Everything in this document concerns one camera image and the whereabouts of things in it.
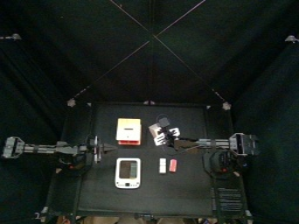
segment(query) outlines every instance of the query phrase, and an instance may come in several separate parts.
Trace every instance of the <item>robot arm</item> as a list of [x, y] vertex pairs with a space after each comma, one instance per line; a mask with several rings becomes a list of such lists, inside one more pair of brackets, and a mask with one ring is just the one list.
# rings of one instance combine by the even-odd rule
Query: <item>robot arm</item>
[[19, 158], [23, 154], [78, 155], [84, 152], [87, 152], [87, 145], [70, 146], [66, 142], [58, 142], [56, 145], [26, 144], [20, 137], [11, 136], [6, 139], [3, 158]]
[[16, 136], [7, 138], [4, 143], [3, 159], [16, 159], [27, 155], [54, 155], [58, 158], [58, 167], [72, 176], [80, 176], [92, 166], [94, 160], [100, 161], [99, 139], [90, 139], [86, 144], [70, 145], [58, 142], [56, 145], [38, 145], [24, 143]]

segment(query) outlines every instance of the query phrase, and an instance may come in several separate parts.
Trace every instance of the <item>small red object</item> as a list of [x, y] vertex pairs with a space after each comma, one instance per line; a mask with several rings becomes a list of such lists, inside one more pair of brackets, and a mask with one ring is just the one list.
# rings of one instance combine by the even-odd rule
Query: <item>small red object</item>
[[170, 163], [170, 172], [177, 172], [177, 159], [171, 160]]

